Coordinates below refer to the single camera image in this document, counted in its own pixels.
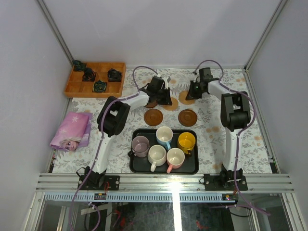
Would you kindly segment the woven rattan coaster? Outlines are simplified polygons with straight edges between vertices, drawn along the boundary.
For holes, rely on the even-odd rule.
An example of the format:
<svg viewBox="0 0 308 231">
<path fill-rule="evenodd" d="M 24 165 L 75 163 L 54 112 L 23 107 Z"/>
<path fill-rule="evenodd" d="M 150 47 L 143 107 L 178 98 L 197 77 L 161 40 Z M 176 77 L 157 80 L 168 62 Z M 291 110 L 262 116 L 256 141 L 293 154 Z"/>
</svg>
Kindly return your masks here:
<svg viewBox="0 0 308 231">
<path fill-rule="evenodd" d="M 191 105 L 195 103 L 195 100 L 186 100 L 188 95 L 188 91 L 184 90 L 179 94 L 179 101 L 184 105 Z"/>
<path fill-rule="evenodd" d="M 163 105 L 162 107 L 167 111 L 176 111 L 179 106 L 178 100 L 174 97 L 171 97 L 171 102 L 172 105 Z"/>
</svg>

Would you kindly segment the blue mug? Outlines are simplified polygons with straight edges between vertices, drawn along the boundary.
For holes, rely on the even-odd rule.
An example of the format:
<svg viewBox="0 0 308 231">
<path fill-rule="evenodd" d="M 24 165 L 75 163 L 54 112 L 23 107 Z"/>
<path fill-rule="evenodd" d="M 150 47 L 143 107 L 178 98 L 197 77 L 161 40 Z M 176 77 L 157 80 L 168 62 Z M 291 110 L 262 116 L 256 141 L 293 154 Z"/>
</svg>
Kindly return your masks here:
<svg viewBox="0 0 308 231">
<path fill-rule="evenodd" d="M 163 146 L 167 151 L 171 149 L 171 142 L 173 139 L 173 131 L 171 128 L 162 126 L 156 131 L 156 141 Z"/>
</svg>

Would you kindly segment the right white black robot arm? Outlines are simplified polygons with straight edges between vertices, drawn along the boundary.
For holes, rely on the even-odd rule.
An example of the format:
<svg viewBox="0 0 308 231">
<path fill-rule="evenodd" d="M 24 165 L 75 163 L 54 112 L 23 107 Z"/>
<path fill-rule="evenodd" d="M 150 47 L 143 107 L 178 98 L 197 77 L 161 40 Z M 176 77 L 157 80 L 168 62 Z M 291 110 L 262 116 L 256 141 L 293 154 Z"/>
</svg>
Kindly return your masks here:
<svg viewBox="0 0 308 231">
<path fill-rule="evenodd" d="M 232 189 L 243 175 L 240 148 L 244 130 L 251 121 L 249 97 L 245 91 L 236 91 L 213 77 L 209 67 L 199 69 L 199 76 L 190 82 L 186 100 L 201 99 L 203 94 L 220 100 L 220 120 L 226 132 L 226 148 L 219 183 L 225 190 Z"/>
</svg>

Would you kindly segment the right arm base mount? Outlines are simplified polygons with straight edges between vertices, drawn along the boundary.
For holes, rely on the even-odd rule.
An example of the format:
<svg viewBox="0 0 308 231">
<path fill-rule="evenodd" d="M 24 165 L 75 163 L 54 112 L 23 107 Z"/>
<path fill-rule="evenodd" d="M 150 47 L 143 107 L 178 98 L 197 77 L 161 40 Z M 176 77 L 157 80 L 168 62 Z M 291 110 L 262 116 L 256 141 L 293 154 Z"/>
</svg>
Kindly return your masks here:
<svg viewBox="0 0 308 231">
<path fill-rule="evenodd" d="M 247 180 L 243 170 L 237 170 L 236 178 L 234 171 L 221 170 L 219 175 L 204 174 L 204 185 L 206 191 L 247 191 Z"/>
</svg>

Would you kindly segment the yellow mug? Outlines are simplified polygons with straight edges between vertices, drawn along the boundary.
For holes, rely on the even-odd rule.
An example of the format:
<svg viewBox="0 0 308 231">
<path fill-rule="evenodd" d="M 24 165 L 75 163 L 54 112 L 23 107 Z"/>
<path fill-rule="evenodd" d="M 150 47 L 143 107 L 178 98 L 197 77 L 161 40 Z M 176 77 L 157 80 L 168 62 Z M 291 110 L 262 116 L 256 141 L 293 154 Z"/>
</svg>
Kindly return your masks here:
<svg viewBox="0 0 308 231">
<path fill-rule="evenodd" d="M 183 132 L 178 137 L 177 147 L 181 149 L 186 155 L 192 154 L 195 144 L 196 144 L 196 138 L 190 132 Z"/>
</svg>

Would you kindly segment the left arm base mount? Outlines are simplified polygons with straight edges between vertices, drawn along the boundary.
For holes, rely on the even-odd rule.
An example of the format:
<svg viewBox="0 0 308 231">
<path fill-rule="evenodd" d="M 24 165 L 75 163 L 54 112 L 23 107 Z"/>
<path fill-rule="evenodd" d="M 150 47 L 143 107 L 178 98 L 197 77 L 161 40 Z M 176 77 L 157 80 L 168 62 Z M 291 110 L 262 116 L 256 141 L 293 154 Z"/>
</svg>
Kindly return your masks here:
<svg viewBox="0 0 308 231">
<path fill-rule="evenodd" d="M 104 190 L 118 191 L 120 185 L 120 176 L 106 175 L 105 172 L 99 174 L 94 171 L 90 173 L 90 167 L 81 167 L 76 171 L 78 180 L 78 188 L 80 190 Z"/>
</svg>

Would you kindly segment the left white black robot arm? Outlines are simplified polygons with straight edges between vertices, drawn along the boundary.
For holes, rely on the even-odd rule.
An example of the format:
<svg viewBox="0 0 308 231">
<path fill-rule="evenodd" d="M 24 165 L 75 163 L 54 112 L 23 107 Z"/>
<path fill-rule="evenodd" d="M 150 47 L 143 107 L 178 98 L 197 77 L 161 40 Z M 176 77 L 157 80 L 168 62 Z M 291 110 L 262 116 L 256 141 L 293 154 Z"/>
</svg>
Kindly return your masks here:
<svg viewBox="0 0 308 231">
<path fill-rule="evenodd" d="M 84 168 L 84 174 L 79 176 L 79 184 L 100 190 L 105 186 L 105 173 L 111 146 L 114 139 L 125 127 L 130 111 L 156 102 L 159 105 L 171 105 L 171 78 L 156 75 L 151 82 L 139 89 L 136 94 L 116 98 L 110 96 L 101 110 L 97 124 L 102 137 L 99 139 L 92 165 Z"/>
</svg>

